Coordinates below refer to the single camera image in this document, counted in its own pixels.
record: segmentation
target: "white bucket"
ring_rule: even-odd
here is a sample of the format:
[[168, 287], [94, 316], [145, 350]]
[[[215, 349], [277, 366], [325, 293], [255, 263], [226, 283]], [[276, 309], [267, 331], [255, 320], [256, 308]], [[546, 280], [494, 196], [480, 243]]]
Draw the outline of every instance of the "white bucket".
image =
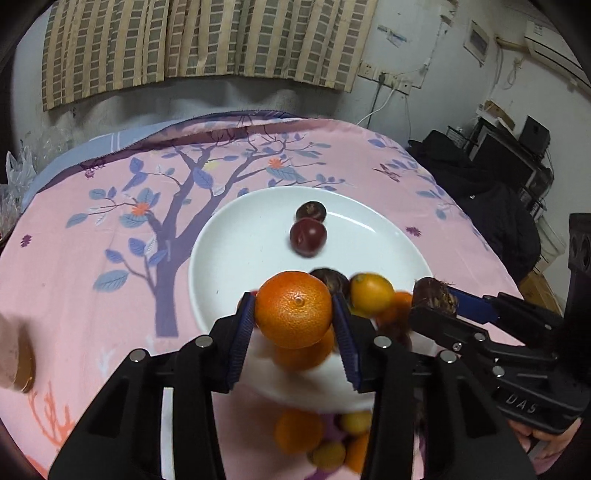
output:
[[536, 263], [534, 270], [542, 273], [550, 264], [556, 260], [566, 250], [566, 242], [557, 234], [542, 216], [536, 223], [538, 233], [540, 234], [540, 243], [542, 251], [540, 259]]

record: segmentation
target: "black cloth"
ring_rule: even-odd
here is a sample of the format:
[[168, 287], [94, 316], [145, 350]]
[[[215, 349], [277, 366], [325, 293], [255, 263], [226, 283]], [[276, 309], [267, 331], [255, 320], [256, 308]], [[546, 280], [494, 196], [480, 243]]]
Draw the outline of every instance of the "black cloth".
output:
[[441, 132], [411, 142], [409, 153], [470, 217], [513, 280], [523, 280], [538, 261], [541, 246], [535, 222], [517, 194], [475, 167]]

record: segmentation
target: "blue fabric edge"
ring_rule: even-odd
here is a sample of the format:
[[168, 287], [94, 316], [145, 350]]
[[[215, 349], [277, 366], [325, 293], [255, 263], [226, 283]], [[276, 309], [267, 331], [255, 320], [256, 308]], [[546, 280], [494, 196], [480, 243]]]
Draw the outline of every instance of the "blue fabric edge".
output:
[[70, 167], [81, 164], [87, 160], [106, 157], [107, 155], [123, 151], [136, 143], [168, 128], [173, 125], [182, 124], [188, 121], [211, 121], [218, 118], [229, 116], [256, 116], [263, 118], [300, 118], [288, 112], [279, 110], [244, 110], [231, 112], [215, 112], [207, 115], [192, 116], [183, 119], [169, 120], [157, 124], [134, 127], [119, 132], [101, 135], [91, 140], [77, 145], [62, 155], [56, 157], [47, 167], [45, 167], [31, 182], [29, 189], [24, 195], [21, 203], [21, 214], [25, 212], [31, 204], [35, 195], [49, 184], [61, 172]]

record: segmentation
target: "curtain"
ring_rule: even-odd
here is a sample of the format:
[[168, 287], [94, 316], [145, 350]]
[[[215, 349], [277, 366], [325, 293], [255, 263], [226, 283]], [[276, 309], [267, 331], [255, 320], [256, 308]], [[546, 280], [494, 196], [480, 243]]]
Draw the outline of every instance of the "curtain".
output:
[[43, 48], [43, 108], [206, 75], [350, 92], [377, 2], [59, 0]]

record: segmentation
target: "white oval plate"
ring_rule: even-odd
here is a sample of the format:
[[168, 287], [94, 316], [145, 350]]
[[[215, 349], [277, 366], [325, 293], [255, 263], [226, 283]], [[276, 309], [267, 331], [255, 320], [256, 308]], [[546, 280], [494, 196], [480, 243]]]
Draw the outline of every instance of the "white oval plate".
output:
[[[314, 258], [290, 247], [297, 208], [317, 200], [327, 210], [328, 238]], [[200, 330], [236, 312], [245, 291], [258, 289], [285, 270], [329, 267], [347, 277], [376, 272], [397, 290], [412, 291], [415, 280], [431, 276], [423, 256], [399, 228], [371, 208], [342, 195], [309, 187], [257, 190], [213, 215], [197, 238], [189, 262], [189, 296]], [[434, 355], [432, 340], [414, 334], [413, 350]], [[371, 408], [373, 394], [358, 394], [347, 382], [339, 355], [319, 367], [288, 374], [271, 359], [271, 345], [258, 329], [252, 334], [241, 381], [279, 403], [318, 412]]]

